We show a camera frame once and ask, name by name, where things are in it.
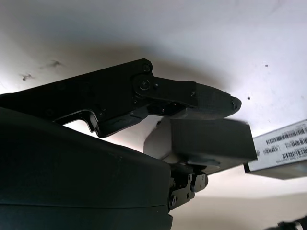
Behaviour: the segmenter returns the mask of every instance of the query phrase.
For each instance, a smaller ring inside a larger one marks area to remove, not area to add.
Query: dark spot
[[[46,64],[45,66],[41,66],[39,69],[56,68],[57,66],[63,66],[63,64],[59,61],[52,60],[50,63]]]
[[[35,78],[31,74],[21,74],[20,76],[22,76],[23,81],[27,79]]]
[[[57,67],[57,66],[61,66],[62,63],[60,63],[59,61],[51,61],[50,67]]]

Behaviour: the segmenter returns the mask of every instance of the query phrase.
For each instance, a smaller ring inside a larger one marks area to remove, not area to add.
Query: white wall
[[[171,215],[172,230],[264,230],[307,215],[307,193],[264,199],[197,196]]]

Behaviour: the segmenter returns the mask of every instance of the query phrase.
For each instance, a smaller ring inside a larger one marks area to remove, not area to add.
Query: barcode
[[[278,149],[277,146],[272,146],[271,148],[265,148],[263,150],[263,153],[264,154],[269,154],[269,153],[278,152],[278,151],[279,151],[279,149]]]
[[[292,130],[292,131],[284,133],[284,134],[282,134],[278,137],[268,139],[268,140],[266,140],[266,142],[267,142],[267,145],[268,145],[268,144],[272,144],[272,143],[275,143],[275,142],[278,142],[278,141],[281,141],[281,140],[289,139],[291,137],[296,137],[298,135],[302,135],[302,134],[305,134],[305,133],[307,133],[307,128]]]
[[[307,144],[307,138],[301,138],[299,140],[291,140],[290,142],[286,143],[286,147],[291,148],[299,145]]]
[[[301,148],[294,150],[292,152],[284,153],[283,158],[288,159],[288,158],[295,158],[295,157],[301,157],[307,155],[307,148]]]

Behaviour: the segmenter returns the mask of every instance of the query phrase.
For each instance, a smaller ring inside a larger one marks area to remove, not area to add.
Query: label
[[[254,138],[258,160],[250,171],[307,160],[307,121],[302,121]]]

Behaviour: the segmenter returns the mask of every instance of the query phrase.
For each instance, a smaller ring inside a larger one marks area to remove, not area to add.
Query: white ceiling
[[[147,58],[155,76],[240,98],[232,117],[257,136],[307,118],[306,41],[304,0],[0,0],[0,93]],[[158,119],[109,140],[142,151]],[[300,192],[306,178],[279,181],[238,167],[210,176],[201,195]]]

